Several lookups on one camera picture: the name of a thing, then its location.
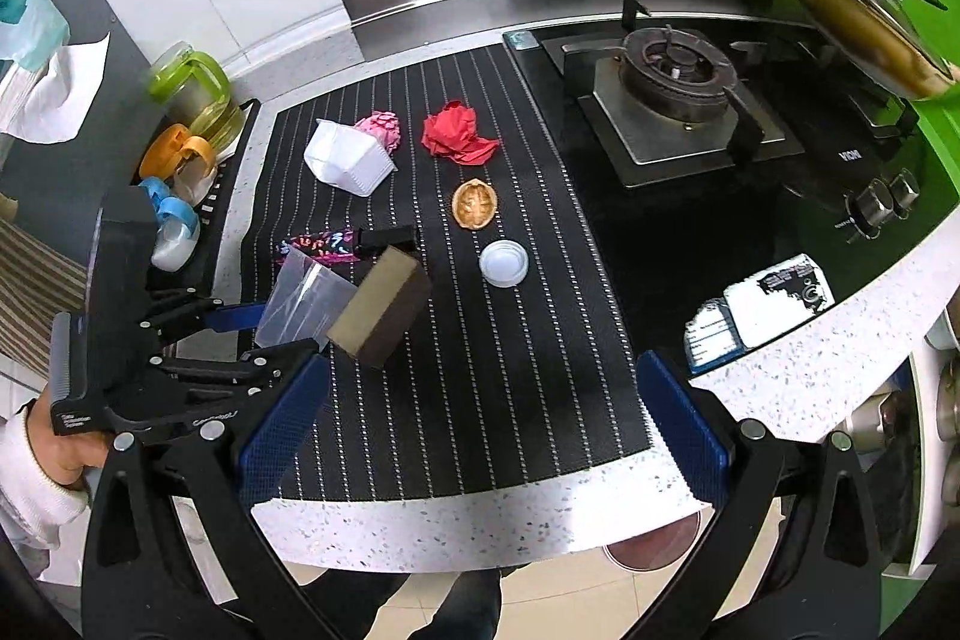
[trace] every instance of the screw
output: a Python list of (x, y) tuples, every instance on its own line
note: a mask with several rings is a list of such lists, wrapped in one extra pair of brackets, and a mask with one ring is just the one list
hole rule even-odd
[(830, 435), (830, 444), (838, 451), (848, 451), (853, 448), (853, 440), (846, 432), (834, 432)]
[(120, 432), (113, 438), (113, 447), (118, 451), (126, 451), (133, 445), (133, 435), (130, 432)]
[(747, 439), (763, 439), (763, 437), (766, 437), (767, 429), (760, 421), (754, 418), (747, 418), (747, 420), (740, 424), (740, 433)]
[(227, 427), (224, 426), (223, 421), (208, 421), (200, 427), (200, 436), (203, 439), (213, 442), (213, 440), (218, 439), (221, 434), (227, 431)]

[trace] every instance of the burner cap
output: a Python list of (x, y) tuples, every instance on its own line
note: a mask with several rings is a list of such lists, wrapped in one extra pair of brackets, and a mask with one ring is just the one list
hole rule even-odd
[(710, 42), (668, 26), (635, 30), (623, 47), (620, 79), (651, 109), (693, 124), (726, 111), (725, 89), (736, 86), (736, 72)]

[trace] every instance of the human hand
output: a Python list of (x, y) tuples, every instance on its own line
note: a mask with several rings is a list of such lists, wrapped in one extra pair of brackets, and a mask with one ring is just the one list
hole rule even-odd
[(50, 480), (75, 486), (84, 467), (102, 467), (107, 461), (109, 438), (104, 432), (58, 437), (50, 422), (50, 386), (43, 389), (27, 417), (27, 439), (34, 458)]

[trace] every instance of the speckled countertop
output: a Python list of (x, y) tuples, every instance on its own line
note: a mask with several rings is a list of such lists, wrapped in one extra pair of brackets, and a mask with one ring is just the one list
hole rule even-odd
[[(264, 104), (241, 162), (215, 295), (240, 298), (240, 242), (278, 112), (376, 73), (500, 40), (493, 30), (363, 63)], [(781, 339), (695, 381), (734, 418), (816, 441), (911, 352), (960, 283), (960, 210), (870, 285)], [(204, 333), (185, 355), (230, 357), (230, 335)], [(410, 501), (275, 499), (253, 511), (283, 560), (320, 567), (451, 572), (543, 560), (653, 530), (695, 512), (656, 427), (652, 446), (620, 461), (515, 488)]]

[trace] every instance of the white sleeve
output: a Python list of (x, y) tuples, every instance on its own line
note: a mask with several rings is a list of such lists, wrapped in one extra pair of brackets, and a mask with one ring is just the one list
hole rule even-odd
[(37, 576), (49, 562), (48, 551), (59, 546), (59, 528), (83, 512), (88, 496), (40, 469), (27, 439), (27, 414), (21, 410), (0, 426), (0, 523)]

